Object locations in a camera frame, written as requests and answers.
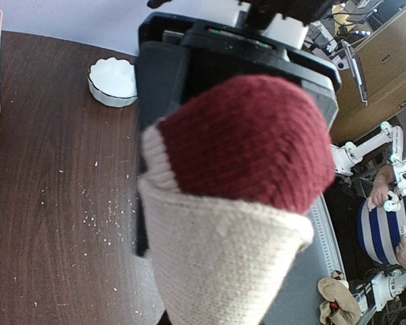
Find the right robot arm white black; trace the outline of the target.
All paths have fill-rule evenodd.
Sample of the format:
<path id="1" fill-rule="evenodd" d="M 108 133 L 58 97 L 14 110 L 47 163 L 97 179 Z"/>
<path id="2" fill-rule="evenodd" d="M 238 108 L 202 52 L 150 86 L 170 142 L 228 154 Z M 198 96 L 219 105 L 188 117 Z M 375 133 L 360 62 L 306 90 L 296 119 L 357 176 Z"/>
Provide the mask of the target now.
<path id="1" fill-rule="evenodd" d="M 302 221 L 334 180 L 336 67 L 302 49 L 331 1 L 251 1 L 235 26 L 159 11 L 139 27 L 141 195 L 244 202 Z"/>

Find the striped beige maroon sock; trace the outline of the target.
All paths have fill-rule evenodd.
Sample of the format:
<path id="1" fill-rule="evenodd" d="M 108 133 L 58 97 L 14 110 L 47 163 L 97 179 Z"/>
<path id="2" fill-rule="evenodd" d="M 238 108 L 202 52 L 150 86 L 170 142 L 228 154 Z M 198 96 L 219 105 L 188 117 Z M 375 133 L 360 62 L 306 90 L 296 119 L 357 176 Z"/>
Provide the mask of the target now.
<path id="1" fill-rule="evenodd" d="M 313 241 L 307 212 L 335 174 L 312 97 L 239 76 L 141 138 L 138 189 L 168 324 L 258 324 Z"/>

